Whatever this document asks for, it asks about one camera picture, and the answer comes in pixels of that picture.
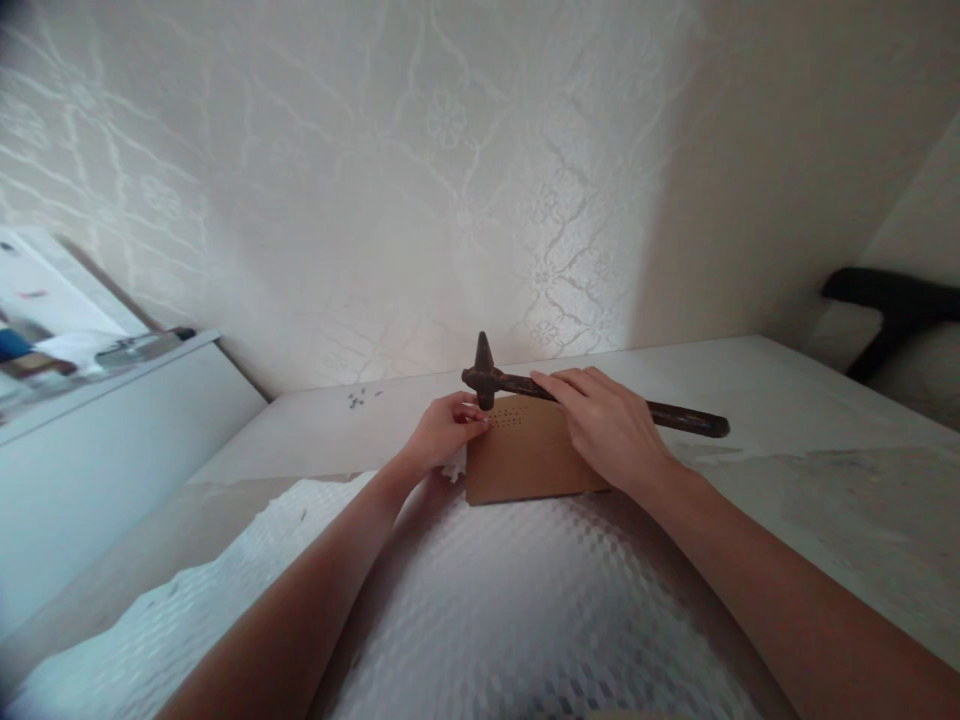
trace patterned wallpaper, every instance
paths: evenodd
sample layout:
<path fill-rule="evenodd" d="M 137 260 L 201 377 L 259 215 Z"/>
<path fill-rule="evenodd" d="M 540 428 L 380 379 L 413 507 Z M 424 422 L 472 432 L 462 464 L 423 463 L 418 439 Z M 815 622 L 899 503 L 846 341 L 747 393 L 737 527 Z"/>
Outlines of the patterned wallpaper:
<path fill-rule="evenodd" d="M 799 344 L 960 103 L 950 0 L 23 0 L 0 220 L 269 392 Z"/>
<path fill-rule="evenodd" d="M 960 287 L 960 114 L 857 264 Z M 844 371 L 879 329 L 880 313 L 832 304 L 802 350 Z M 960 325 L 917 338 L 870 385 L 960 430 Z"/>

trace hammer head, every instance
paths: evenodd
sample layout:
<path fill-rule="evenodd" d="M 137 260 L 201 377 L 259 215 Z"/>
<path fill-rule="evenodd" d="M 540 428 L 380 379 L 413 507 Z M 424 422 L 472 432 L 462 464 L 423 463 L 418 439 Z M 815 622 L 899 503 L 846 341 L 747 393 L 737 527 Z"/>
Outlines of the hammer head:
<path fill-rule="evenodd" d="M 493 397 L 500 389 L 499 376 L 502 374 L 493 366 L 493 353 L 490 352 L 487 334 L 481 331 L 477 338 L 477 355 L 473 367 L 460 374 L 460 379 L 477 394 L 477 404 L 481 410 L 493 409 Z"/>

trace white textured fabric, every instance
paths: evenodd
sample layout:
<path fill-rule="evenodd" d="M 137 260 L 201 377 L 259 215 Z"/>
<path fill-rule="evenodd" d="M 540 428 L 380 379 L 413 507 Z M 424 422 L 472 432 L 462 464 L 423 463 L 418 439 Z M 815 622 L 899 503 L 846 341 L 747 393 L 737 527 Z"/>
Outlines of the white textured fabric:
<path fill-rule="evenodd" d="M 218 560 L 179 573 L 107 632 L 44 662 L 14 717 L 151 716 L 369 477 L 297 483 Z M 690 598 L 674 595 L 672 571 L 655 569 L 617 520 L 621 497 L 470 508 L 462 486 L 447 487 L 442 510 L 414 524 L 415 535 L 400 533 L 408 552 L 388 552 L 368 582 L 359 605 L 374 622 L 359 636 L 348 627 L 341 642 L 353 657 L 327 698 L 332 717 L 616 707 L 757 716 L 696 629 Z"/>

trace rusty hammer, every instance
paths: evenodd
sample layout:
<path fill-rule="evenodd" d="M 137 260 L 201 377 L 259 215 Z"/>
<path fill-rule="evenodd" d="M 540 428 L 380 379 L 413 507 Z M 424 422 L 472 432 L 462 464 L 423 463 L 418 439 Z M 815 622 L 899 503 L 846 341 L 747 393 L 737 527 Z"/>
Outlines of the rusty hammer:
<path fill-rule="evenodd" d="M 477 393 L 477 403 L 481 410 L 493 408 L 494 395 L 497 391 L 512 392 L 517 395 L 540 398 L 541 400 L 557 399 L 537 385 L 532 379 L 520 375 L 510 375 L 493 364 L 493 353 L 490 352 L 490 343 L 487 334 L 480 332 L 477 339 L 477 356 L 473 367 L 461 373 L 460 378 Z M 726 437 L 730 433 L 730 423 L 719 415 L 688 410 L 676 405 L 665 405 L 647 401 L 650 414 L 657 425 L 683 430 L 706 437 Z"/>

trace cardboard box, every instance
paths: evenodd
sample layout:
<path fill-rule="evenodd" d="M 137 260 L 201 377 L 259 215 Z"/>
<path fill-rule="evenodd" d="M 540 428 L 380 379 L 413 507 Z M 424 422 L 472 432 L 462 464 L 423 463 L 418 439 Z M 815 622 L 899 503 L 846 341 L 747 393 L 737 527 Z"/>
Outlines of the cardboard box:
<path fill-rule="evenodd" d="M 490 429 L 467 447 L 467 502 L 496 502 L 609 490 L 580 457 L 559 405 L 510 395 L 497 400 Z"/>

